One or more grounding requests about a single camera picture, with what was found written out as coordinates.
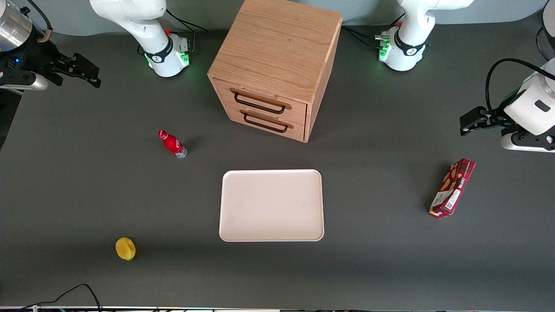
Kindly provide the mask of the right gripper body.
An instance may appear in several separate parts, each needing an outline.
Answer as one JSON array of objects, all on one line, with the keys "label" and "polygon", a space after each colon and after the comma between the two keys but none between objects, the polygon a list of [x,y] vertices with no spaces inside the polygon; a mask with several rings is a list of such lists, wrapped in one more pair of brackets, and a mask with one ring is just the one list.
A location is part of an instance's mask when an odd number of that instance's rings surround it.
[{"label": "right gripper body", "polygon": [[48,87],[49,82],[61,86],[61,70],[70,70],[69,58],[52,42],[28,41],[7,52],[1,52],[1,87]]}]

